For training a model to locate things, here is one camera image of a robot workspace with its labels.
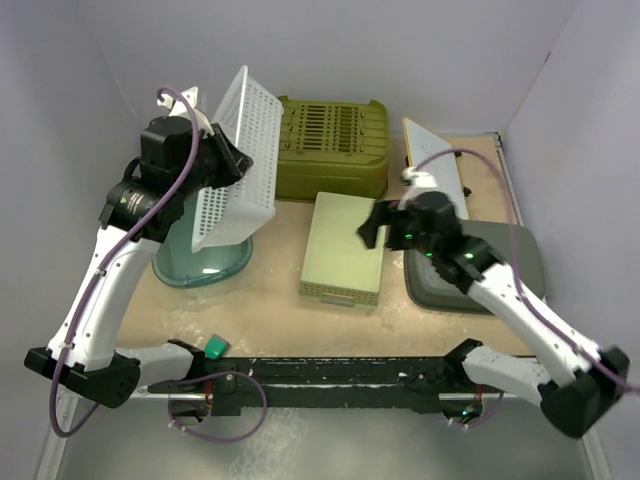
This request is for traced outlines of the light green plastic basket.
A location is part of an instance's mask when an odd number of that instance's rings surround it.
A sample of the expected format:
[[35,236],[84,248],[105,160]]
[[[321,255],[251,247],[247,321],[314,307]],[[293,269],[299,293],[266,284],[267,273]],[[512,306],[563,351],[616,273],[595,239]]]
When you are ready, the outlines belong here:
[[365,197],[317,194],[299,282],[302,297],[352,308],[378,306],[383,248],[366,248],[357,234],[373,205]]

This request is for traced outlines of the large grey plastic tub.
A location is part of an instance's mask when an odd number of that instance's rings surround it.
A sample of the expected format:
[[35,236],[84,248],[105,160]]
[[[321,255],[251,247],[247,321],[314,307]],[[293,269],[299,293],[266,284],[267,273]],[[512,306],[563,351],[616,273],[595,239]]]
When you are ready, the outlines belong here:
[[[461,223],[466,234],[486,240],[510,264],[513,264],[510,233],[514,231],[521,280],[535,295],[545,299],[546,282],[542,255],[533,234],[527,228],[479,220],[462,220]],[[415,250],[408,250],[404,252],[403,263],[406,290],[417,306],[450,313],[490,315],[482,305],[442,280],[426,256]]]

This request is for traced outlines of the olive green plastic tub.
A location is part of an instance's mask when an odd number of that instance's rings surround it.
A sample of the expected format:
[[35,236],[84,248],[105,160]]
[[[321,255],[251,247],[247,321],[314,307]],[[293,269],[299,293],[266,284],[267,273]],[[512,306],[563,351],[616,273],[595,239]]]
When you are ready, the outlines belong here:
[[277,199],[313,202],[320,192],[385,196],[391,136],[382,103],[278,99],[283,115]]

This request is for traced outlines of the teal transparent basket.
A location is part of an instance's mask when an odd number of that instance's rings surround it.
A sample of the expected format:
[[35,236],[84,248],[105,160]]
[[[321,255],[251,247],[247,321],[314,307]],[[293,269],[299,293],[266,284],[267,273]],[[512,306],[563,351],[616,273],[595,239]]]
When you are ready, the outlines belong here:
[[185,212],[174,223],[165,242],[152,260],[156,277],[164,284],[179,289],[198,288],[226,280],[249,263],[253,241],[220,247],[191,250],[191,238],[196,213],[196,196],[185,203]]

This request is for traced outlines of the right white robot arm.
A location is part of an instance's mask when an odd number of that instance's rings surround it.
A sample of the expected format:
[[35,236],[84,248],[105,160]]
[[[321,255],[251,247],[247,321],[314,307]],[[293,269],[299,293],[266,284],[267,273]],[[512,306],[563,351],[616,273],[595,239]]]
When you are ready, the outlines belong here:
[[500,318],[535,355],[517,358],[468,340],[444,369],[452,389],[482,384],[518,396],[573,439],[583,437],[631,391],[629,357],[616,346],[600,347],[564,322],[489,243],[464,232],[444,193],[377,201],[357,234],[372,249],[383,226],[389,229],[386,248],[413,250],[430,260],[444,281]]

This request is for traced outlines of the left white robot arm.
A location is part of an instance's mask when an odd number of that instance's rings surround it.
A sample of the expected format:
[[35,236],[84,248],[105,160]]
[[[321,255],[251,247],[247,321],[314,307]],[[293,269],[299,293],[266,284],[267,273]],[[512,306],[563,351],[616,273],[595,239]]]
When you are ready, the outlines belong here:
[[30,349],[26,368],[108,408],[140,386],[173,382],[184,392],[202,387],[204,354],[179,340],[151,348],[117,349],[118,332],[139,279],[204,187],[239,181],[252,159],[217,123],[195,133],[183,117],[153,119],[142,131],[141,154],[111,188],[100,214],[90,266],[71,310],[45,347]]

